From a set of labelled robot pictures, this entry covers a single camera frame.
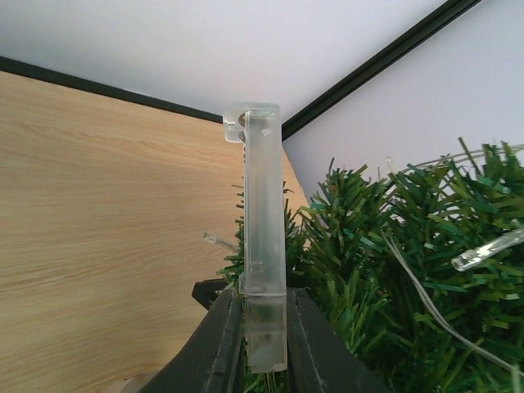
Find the small green christmas tree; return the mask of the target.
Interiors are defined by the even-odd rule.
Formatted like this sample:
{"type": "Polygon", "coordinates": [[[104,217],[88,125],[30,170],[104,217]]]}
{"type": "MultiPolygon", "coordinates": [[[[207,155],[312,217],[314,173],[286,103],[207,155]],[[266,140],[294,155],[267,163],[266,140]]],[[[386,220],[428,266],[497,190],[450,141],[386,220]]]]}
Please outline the small green christmas tree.
{"type": "Polygon", "coordinates": [[[284,205],[288,285],[391,391],[522,391],[522,245],[452,264],[522,228],[522,158],[502,142],[378,180],[330,167],[308,205],[284,205]]]}

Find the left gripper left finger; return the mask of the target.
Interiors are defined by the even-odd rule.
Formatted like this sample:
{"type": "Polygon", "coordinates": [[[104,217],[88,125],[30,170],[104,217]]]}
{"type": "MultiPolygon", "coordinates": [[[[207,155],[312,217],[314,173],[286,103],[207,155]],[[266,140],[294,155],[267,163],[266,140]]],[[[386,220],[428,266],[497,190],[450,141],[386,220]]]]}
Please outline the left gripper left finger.
{"type": "Polygon", "coordinates": [[[196,282],[192,297],[206,316],[142,392],[242,391],[242,298],[224,280],[196,282]]]}

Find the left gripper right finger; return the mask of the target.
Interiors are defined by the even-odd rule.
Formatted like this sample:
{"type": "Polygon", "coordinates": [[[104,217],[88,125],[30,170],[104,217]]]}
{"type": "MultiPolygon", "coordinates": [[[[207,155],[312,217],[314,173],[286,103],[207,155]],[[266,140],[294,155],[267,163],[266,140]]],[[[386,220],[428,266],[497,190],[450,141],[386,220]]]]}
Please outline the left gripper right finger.
{"type": "Polygon", "coordinates": [[[389,391],[349,352],[304,289],[287,290],[287,350],[291,392],[389,391]]]}

